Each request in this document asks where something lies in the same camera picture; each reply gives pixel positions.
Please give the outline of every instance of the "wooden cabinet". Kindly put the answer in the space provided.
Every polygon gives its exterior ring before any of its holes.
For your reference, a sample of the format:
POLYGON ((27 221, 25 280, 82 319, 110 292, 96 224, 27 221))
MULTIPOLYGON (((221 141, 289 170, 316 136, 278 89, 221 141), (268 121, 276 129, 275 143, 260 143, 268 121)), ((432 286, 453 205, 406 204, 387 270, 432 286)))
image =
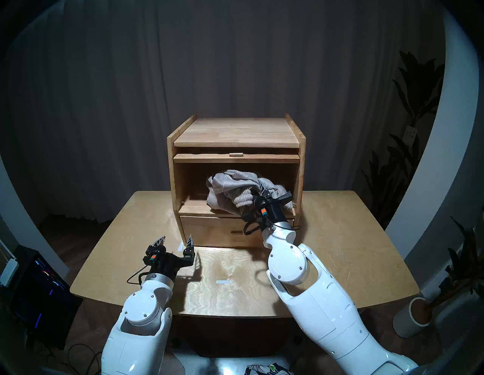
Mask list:
POLYGON ((207 204, 208 177, 227 169, 255 172, 293 194, 286 212, 297 225, 303 196, 306 137, 289 115, 283 119, 190 117, 167 138, 173 213, 183 242, 197 246, 259 247, 262 236, 242 234, 239 215, 207 204))

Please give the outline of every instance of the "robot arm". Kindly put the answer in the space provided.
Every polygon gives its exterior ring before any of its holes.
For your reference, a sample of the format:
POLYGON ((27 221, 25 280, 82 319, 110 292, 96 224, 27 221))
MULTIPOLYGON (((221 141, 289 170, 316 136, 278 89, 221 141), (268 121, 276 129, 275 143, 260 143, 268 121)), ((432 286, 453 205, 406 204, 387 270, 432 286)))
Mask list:
POLYGON ((262 230, 264 246, 272 249, 267 277, 304 333, 347 374, 401 374, 417 367, 407 357, 381 347, 347 292, 314 252, 304 244, 293 244, 296 234, 281 209, 286 200, 286 196, 272 199, 264 191, 256 198, 255 210, 242 218, 259 223, 256 229, 262 230), (283 283, 301 284, 309 274, 307 261, 318 270, 318 279, 293 297, 283 283))
POLYGON ((124 302, 101 356, 105 375, 157 375, 160 372, 173 314, 166 304, 171 299, 174 281, 181 267, 193 265, 192 237, 183 258, 166 252, 165 237, 150 245, 143 262, 150 271, 140 274, 141 290, 124 302))

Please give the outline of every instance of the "white pot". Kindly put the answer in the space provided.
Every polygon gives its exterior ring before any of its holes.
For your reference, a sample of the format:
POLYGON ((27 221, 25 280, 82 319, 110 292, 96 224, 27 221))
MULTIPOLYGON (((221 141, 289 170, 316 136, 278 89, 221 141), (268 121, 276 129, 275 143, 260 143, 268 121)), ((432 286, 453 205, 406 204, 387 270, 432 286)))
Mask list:
POLYGON ((428 322, 427 324, 417 323, 413 318, 411 309, 412 304, 416 300, 425 300, 425 298, 415 297, 410 301, 408 305, 406 305, 393 317, 393 329, 395 330, 395 333, 405 339, 420 332, 430 324, 430 322, 428 322))

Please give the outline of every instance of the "curtain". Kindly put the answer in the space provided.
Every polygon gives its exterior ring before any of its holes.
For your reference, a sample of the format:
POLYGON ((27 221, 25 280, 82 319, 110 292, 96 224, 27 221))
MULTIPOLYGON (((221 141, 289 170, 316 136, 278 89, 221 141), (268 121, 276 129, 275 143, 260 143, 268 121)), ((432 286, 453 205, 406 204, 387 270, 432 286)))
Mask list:
POLYGON ((304 188, 352 189, 403 113, 392 78, 398 51, 418 50, 419 4, 60 1, 7 52, 10 126, 46 206, 69 217, 169 190, 166 137, 192 114, 287 112, 307 137, 304 188))

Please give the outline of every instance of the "table top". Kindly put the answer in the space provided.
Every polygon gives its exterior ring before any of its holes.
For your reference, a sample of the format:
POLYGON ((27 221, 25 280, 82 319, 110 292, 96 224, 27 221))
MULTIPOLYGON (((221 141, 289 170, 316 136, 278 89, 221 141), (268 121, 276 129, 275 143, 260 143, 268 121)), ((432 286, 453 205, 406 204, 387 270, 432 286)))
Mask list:
POLYGON ((299 141, 284 118, 196 119, 174 145, 298 149, 299 141))
MULTIPOLYGON (((304 242, 313 249, 358 308, 419 292, 402 257, 356 193, 304 192, 302 200, 302 229, 295 244, 304 242)), ((167 251, 182 256, 170 192, 134 193, 84 263, 71 292, 122 306, 139 290, 126 279, 143 266, 148 245, 163 235, 167 251)), ((195 252, 194 265, 178 272, 170 301, 174 314, 290 316, 265 273, 269 249, 195 246, 195 252)), ((316 278, 311 265, 308 280, 290 292, 301 293, 316 278)))

